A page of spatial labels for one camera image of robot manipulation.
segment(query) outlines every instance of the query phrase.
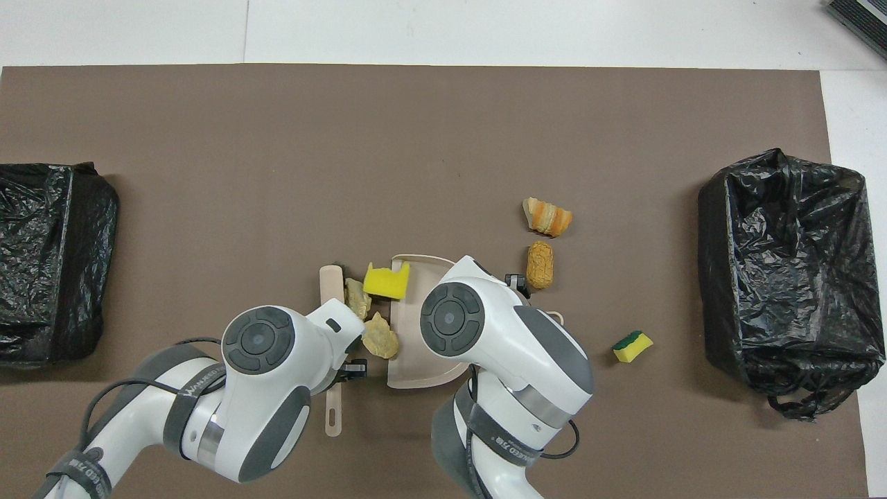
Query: brown mat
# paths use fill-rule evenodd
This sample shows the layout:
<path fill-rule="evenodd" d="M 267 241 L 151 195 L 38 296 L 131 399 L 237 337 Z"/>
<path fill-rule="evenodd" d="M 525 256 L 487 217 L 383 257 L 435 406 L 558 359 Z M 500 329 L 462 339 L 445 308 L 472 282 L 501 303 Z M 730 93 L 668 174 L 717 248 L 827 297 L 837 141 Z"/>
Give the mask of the brown mat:
<path fill-rule="evenodd" d="M 96 353 L 0 374 L 4 496 L 36 490 L 104 384 L 180 338 L 221 335 L 248 307 L 312 310 L 324 264 L 471 254 L 522 271 L 540 239 L 522 219 L 528 195 L 576 214 L 533 303 L 564 314 L 598 385 L 577 453 L 530 470 L 543 495 L 866 495 L 855 398 L 818 424 L 786 421 L 703 357 L 696 192 L 769 147 L 827 162 L 816 73 L 13 67 L 0 120 L 0 162 L 93 161 L 121 198 Z M 609 347 L 634 329 L 655 345 L 617 365 Z M 341 437 L 316 411 L 265 479 L 238 486 L 151 448 L 115 497 L 461 497 L 428 436 L 457 384 L 393 391 L 383 369 L 345 385 Z"/>

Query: white tile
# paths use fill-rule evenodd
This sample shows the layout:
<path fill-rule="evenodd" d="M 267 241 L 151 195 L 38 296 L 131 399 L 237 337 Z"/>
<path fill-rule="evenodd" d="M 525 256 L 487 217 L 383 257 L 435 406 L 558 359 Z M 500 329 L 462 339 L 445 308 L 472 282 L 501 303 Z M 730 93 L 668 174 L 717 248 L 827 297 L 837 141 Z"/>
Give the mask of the white tile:
<path fill-rule="evenodd" d="M 0 66 L 243 61 L 247 0 L 0 0 Z"/>
<path fill-rule="evenodd" d="M 251 0 L 246 61 L 887 69 L 820 0 Z"/>
<path fill-rule="evenodd" d="M 823 71 L 832 162 L 866 176 L 881 310 L 887 312 L 887 71 Z M 859 389 L 868 494 L 887 496 L 887 374 Z"/>

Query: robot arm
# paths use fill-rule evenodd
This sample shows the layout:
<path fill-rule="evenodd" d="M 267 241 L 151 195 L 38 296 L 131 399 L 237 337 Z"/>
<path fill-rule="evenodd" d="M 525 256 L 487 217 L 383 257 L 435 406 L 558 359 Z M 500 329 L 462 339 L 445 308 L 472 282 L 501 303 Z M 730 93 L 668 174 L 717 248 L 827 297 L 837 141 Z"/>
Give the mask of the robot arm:
<path fill-rule="evenodd" d="M 346 349 L 363 333 L 337 300 L 308 316 L 261 306 L 226 328 L 224 364 L 190 345 L 158 352 L 34 497 L 108 497 L 138 453 L 155 444 L 237 482 L 262 477 L 289 456 L 310 397 L 335 383 Z"/>
<path fill-rule="evenodd" d="M 480 368 L 435 413 L 438 464 L 473 497 L 541 497 L 525 470 L 592 397 L 588 356 L 471 257 L 428 295 L 420 327 L 432 352 Z"/>

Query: round gray button pad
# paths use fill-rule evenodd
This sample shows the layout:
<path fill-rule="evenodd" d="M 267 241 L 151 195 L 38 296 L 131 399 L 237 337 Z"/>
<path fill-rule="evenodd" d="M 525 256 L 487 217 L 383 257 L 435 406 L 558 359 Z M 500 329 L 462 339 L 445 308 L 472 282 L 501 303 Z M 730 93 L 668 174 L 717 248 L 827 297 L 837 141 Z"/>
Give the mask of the round gray button pad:
<path fill-rule="evenodd" d="M 293 350 L 294 340 L 289 314 L 263 306 L 232 321 L 222 336 L 222 355 L 239 372 L 258 375 L 280 365 Z"/>
<path fill-rule="evenodd" d="M 422 303 L 420 330 L 425 344 L 444 357 L 465 353 L 483 330 L 483 304 L 470 286 L 446 282 Z"/>

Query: black trash bag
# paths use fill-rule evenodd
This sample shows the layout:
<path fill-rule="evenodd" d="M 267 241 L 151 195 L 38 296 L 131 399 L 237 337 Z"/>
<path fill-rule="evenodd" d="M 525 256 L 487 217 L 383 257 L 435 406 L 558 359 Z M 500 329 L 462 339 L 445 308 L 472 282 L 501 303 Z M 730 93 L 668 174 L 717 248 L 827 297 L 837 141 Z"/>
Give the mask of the black trash bag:
<path fill-rule="evenodd" d="M 0 366 L 95 349 L 118 205 L 91 162 L 0 164 Z"/>
<path fill-rule="evenodd" d="M 779 149 L 724 168 L 699 193 L 698 257 L 706 357 L 787 418 L 835 409 L 883 365 L 856 171 Z M 799 389 L 810 394 L 776 399 Z"/>

